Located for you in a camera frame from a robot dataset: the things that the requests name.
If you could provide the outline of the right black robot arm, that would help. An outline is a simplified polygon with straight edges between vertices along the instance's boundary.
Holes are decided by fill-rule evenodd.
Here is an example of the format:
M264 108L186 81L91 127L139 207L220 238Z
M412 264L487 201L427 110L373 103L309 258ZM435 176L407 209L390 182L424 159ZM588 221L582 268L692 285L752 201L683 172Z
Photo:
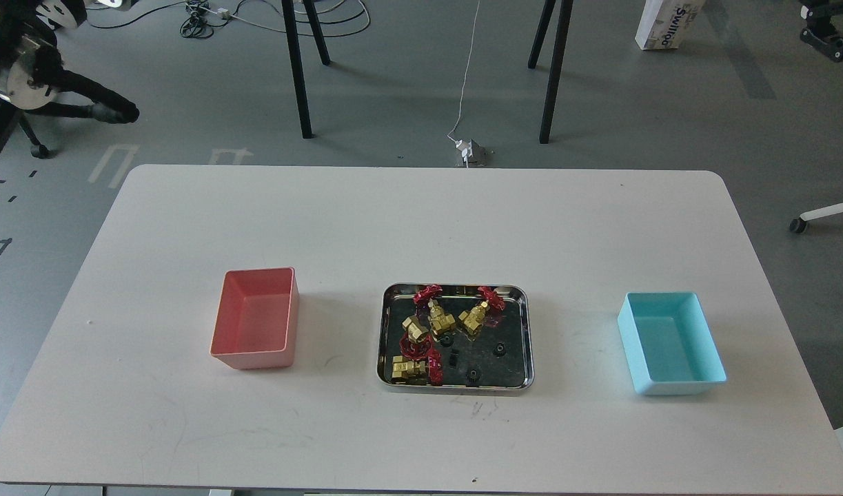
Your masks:
M843 15L843 1L800 1L800 18L806 22L800 40L835 63L843 61L843 34L832 19Z

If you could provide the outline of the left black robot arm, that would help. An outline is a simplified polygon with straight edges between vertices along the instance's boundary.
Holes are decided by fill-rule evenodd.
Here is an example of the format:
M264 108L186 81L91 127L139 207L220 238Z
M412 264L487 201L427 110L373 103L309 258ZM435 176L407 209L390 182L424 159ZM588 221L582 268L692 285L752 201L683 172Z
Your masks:
M64 67L54 29L75 29L87 18L90 1L0 1L0 152L14 127L30 139L31 154L48 148L26 115L93 118L132 123L138 107L100 83Z

